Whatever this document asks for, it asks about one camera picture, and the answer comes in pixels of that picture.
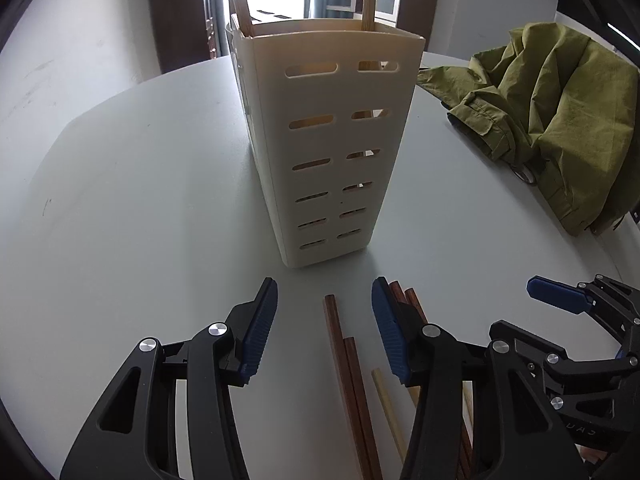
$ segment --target wall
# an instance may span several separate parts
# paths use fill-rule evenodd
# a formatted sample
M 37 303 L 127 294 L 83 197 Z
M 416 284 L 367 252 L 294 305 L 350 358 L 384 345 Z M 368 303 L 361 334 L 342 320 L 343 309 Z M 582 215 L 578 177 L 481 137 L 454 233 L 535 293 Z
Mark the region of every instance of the wall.
M 0 52 L 0 253 L 65 125 L 159 75 L 147 0 L 33 0 Z
M 429 51 L 469 59 L 528 22 L 552 22 L 558 0 L 438 0 Z

